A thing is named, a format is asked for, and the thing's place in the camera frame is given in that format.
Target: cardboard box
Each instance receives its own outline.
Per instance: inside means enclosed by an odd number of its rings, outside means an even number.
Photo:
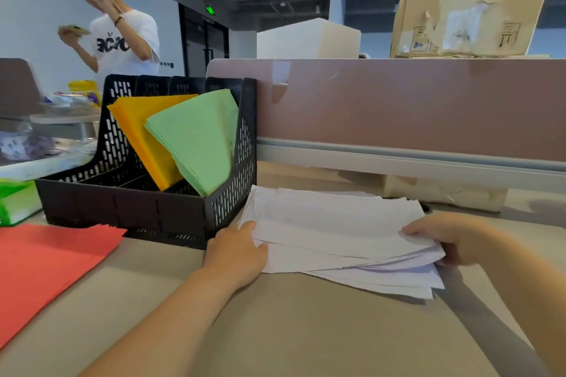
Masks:
[[[362,33],[322,18],[258,33],[259,59],[357,59]]]
[[[390,58],[524,55],[544,0],[400,0]]]

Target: brown cardboard box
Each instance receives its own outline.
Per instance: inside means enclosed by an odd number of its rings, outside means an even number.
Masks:
[[[544,0],[400,0],[390,58],[524,55]]]

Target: white box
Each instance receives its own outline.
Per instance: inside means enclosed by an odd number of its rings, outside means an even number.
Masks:
[[[259,59],[357,59],[362,33],[322,18],[258,33]]]

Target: beige desk surface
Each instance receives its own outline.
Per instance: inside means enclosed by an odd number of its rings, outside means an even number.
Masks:
[[[259,167],[262,186],[379,192],[373,175]],[[510,191],[506,209],[491,222],[566,270],[565,206],[563,195]],[[202,257],[125,238],[0,350],[0,376],[77,375],[199,268]],[[548,375],[479,267],[444,271],[442,278],[446,290],[425,304],[301,274],[261,275],[223,310],[193,375]]]

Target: graphic print on t-shirt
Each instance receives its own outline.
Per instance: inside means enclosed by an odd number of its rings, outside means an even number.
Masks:
[[[120,49],[123,52],[129,51],[130,47],[126,43],[126,40],[118,36],[116,39],[112,37],[114,33],[108,33],[106,39],[98,38],[96,39],[96,47],[98,52],[110,52],[113,49]]]

